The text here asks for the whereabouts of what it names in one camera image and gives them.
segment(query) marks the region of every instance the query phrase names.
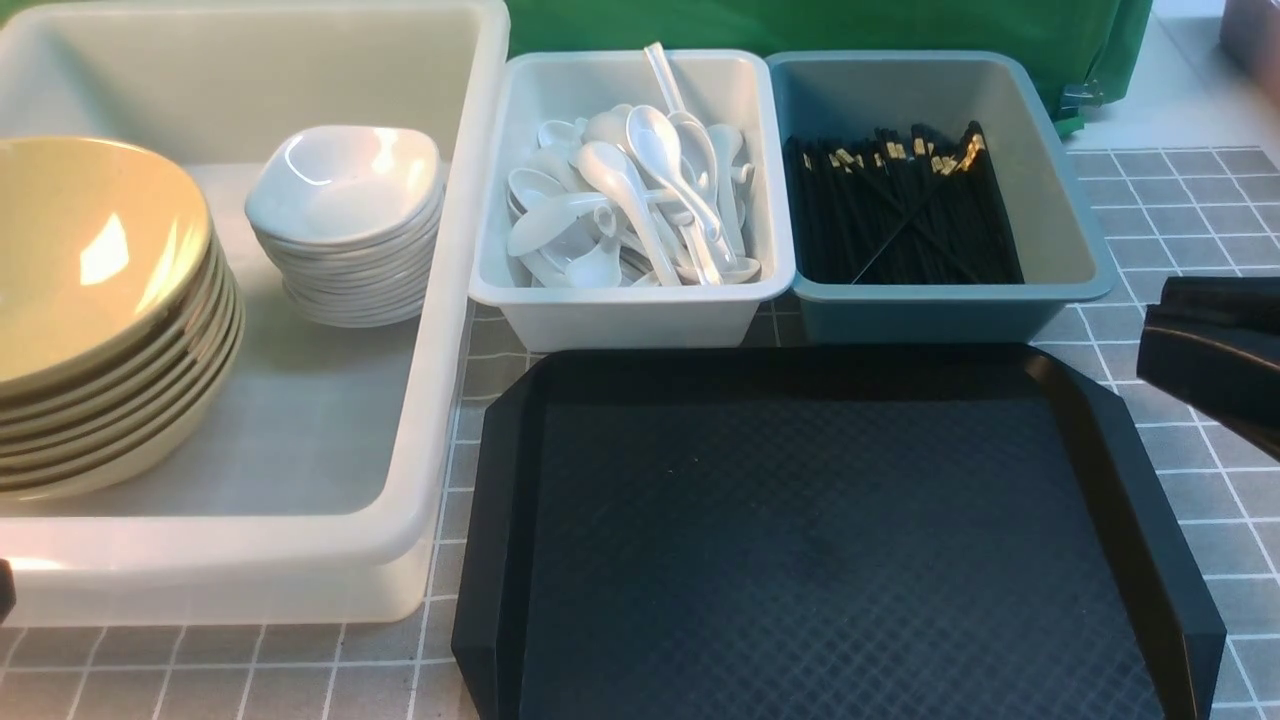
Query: chopsticks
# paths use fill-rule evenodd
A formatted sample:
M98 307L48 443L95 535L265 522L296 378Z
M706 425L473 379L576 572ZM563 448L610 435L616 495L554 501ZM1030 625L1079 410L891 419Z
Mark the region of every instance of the chopsticks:
M801 273L820 283L1023 283L982 127L785 146Z

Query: gray-blue container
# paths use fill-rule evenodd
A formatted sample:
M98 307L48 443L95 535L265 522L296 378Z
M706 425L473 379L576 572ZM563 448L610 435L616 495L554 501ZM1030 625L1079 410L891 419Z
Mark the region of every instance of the gray-blue container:
M991 53L814 51L768 59L782 140L982 123L1027 284L819 284L796 273L809 340L1025 342L1069 302L1102 297L1115 260L1021 65Z

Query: yellow bowl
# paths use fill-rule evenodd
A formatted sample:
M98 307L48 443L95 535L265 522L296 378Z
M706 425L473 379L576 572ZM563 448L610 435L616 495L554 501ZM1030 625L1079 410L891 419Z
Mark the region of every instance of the yellow bowl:
M209 247L209 206L191 176L110 140L0 141L0 398L129 347Z

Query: plastic bin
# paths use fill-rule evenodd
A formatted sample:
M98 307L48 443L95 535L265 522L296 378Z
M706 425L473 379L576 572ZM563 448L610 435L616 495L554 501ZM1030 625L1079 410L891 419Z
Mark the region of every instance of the plastic bin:
M0 137L110 137L182 164L248 316L227 387L165 462L0 506L22 593L9 624L385 621L419 606L509 29L497 0L134 0L42 5L0 31ZM262 163L326 123L420 129L452 161L417 323L303 320L253 238L244 196Z
M768 67L739 50L686 50L669 58L689 110L708 126L728 123L742 131L737 163L755 165L744 236L763 265L760 278L718 287L527 287L529 272L507 255L506 192L507 174L536 149L538 127L550 119L590 118L620 102L666 105L639 49L522 55L507 63L498 100L471 297L502 309L529 350L736 346L760 302L785 292L795 278Z
M982 123L1000 178L1020 286L819 284L796 274L809 340L1025 342L1068 302L1116 282L1102 231L1027 72L988 53L831 51L768 58L782 140L867 137L927 123L959 137Z

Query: black object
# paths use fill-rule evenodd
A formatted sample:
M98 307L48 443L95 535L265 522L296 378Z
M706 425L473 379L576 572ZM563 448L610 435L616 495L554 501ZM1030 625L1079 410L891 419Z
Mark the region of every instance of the black object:
M453 652L483 720L1190 720L1225 634L1037 350L567 352L485 415Z
M1021 283L982 127L785 146L801 273L822 283Z
M18 602L18 591L13 587L13 569L8 560L0 560L0 625L13 612Z
M1138 377L1280 460L1280 278L1169 278Z

